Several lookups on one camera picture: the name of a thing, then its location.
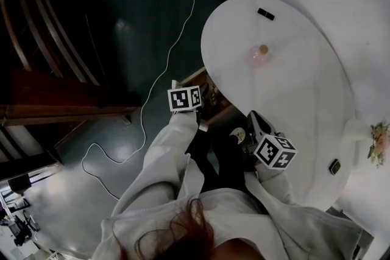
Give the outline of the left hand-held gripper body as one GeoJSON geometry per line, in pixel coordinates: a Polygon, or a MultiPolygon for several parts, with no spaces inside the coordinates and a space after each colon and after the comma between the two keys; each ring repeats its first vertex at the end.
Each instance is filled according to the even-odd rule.
{"type": "Polygon", "coordinates": [[[172,114],[196,112],[199,130],[208,131],[208,126],[201,121],[205,102],[199,85],[181,86],[178,81],[171,81],[171,89],[168,90],[169,109],[172,114]]]}

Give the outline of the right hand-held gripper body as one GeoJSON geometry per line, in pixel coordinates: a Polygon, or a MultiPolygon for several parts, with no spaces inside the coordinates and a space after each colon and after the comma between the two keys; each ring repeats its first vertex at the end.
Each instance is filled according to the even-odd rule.
{"type": "Polygon", "coordinates": [[[259,133],[244,141],[247,164],[262,164],[267,169],[286,169],[297,155],[294,144],[278,133],[259,133]]]}

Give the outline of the large white wooden drawer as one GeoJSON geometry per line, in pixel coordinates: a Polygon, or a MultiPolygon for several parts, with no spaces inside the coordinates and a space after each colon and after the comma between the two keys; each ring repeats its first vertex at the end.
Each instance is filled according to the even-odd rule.
{"type": "MultiPolygon", "coordinates": [[[[216,86],[214,81],[212,81],[211,77],[209,76],[207,70],[205,67],[201,68],[200,70],[196,71],[195,73],[191,74],[189,77],[185,78],[179,84],[181,86],[194,86],[199,85],[208,82],[211,87],[213,85],[216,86]]],[[[209,103],[209,96],[210,96],[210,90],[208,92],[207,98],[204,99],[205,106],[203,109],[203,112],[201,113],[201,121],[205,122],[206,125],[210,126],[217,121],[220,121],[222,118],[226,117],[235,107],[226,99],[224,96],[223,104],[219,107],[211,107],[209,103]]]]}

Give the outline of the person's right forearm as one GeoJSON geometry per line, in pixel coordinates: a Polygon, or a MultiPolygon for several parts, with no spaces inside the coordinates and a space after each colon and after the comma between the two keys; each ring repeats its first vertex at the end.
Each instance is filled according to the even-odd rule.
{"type": "Polygon", "coordinates": [[[291,183],[283,170],[268,169],[263,163],[257,163],[255,169],[261,185],[270,195],[285,204],[297,205],[291,183]]]}

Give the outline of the person's left forearm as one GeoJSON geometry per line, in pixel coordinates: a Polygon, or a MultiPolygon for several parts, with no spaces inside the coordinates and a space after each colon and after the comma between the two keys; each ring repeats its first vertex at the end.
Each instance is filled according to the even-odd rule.
{"type": "Polygon", "coordinates": [[[196,113],[177,113],[149,146],[140,174],[123,193],[112,216],[125,210],[144,210],[167,204],[176,197],[188,163],[187,148],[198,129],[196,113]]]}

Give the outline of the black shoe with cream patch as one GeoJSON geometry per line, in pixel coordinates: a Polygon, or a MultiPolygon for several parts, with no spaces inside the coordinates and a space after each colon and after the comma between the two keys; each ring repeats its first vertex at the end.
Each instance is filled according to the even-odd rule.
{"type": "Polygon", "coordinates": [[[246,131],[242,127],[237,127],[232,130],[230,136],[234,136],[238,140],[238,144],[241,144],[246,138],[246,131]]]}

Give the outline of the person's legs in black trousers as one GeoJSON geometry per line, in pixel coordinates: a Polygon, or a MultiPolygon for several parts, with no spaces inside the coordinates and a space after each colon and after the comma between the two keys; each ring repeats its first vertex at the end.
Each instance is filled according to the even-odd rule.
{"type": "Polygon", "coordinates": [[[207,132],[199,129],[187,152],[190,153],[191,158],[204,175],[201,192],[222,188],[247,192],[244,178],[243,150],[239,146],[236,136],[223,136],[212,141],[207,132]],[[210,150],[214,152],[218,161],[218,171],[214,169],[207,158],[210,150]]]}

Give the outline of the small black square box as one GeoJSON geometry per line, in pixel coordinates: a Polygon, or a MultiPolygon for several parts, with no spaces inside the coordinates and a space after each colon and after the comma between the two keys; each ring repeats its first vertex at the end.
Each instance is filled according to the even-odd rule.
{"type": "Polygon", "coordinates": [[[329,172],[330,172],[333,176],[335,176],[335,175],[338,173],[338,171],[340,170],[340,168],[341,168],[341,163],[340,163],[340,161],[339,161],[338,159],[334,159],[334,160],[330,163],[330,165],[329,165],[329,167],[328,167],[328,170],[329,170],[329,172]]]}

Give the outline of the pink perfume bottle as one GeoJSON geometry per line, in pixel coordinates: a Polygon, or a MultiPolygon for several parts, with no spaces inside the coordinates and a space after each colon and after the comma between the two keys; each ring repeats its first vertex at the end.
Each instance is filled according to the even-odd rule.
{"type": "Polygon", "coordinates": [[[271,57],[269,47],[265,44],[252,46],[246,54],[246,64],[251,68],[265,65],[271,57]]]}

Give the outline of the person's white jacket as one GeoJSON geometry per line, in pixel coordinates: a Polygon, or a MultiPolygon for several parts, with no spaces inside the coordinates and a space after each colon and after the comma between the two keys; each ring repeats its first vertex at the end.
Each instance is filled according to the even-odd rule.
{"type": "Polygon", "coordinates": [[[268,260],[352,260],[362,234],[350,220],[299,206],[285,186],[251,181],[248,193],[229,188],[200,193],[188,186],[182,191],[182,198],[162,205],[151,192],[134,201],[123,196],[102,223],[92,260],[115,260],[120,247],[133,253],[136,243],[151,255],[157,234],[192,199],[200,200],[217,245],[241,239],[268,260]]]}

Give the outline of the white vase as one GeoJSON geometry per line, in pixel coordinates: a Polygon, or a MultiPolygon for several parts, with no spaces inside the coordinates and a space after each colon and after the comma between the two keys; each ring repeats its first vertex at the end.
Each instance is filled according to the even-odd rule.
{"type": "Polygon", "coordinates": [[[344,137],[349,141],[372,141],[372,127],[360,119],[349,119],[344,125],[344,137]]]}

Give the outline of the black lipstick tube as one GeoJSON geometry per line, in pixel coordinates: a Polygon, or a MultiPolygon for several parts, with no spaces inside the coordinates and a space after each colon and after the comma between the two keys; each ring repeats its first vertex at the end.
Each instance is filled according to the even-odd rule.
{"type": "Polygon", "coordinates": [[[265,9],[259,8],[257,10],[257,13],[270,21],[273,21],[275,19],[275,16],[272,13],[266,11],[265,9]]]}

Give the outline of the pink flower bouquet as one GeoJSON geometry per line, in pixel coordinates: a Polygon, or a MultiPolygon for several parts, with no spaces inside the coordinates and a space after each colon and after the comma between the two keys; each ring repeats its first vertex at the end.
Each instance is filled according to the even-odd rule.
{"type": "Polygon", "coordinates": [[[367,158],[371,160],[376,168],[384,166],[386,153],[390,149],[390,123],[385,121],[370,126],[372,144],[369,148],[367,158]]]}

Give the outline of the brown wooden bed frame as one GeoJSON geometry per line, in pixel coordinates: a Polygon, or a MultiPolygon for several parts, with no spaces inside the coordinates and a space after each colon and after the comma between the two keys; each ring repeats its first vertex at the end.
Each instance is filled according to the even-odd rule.
{"type": "Polygon", "coordinates": [[[139,107],[109,76],[107,24],[102,0],[0,0],[0,181],[59,163],[87,121],[139,107]]]}

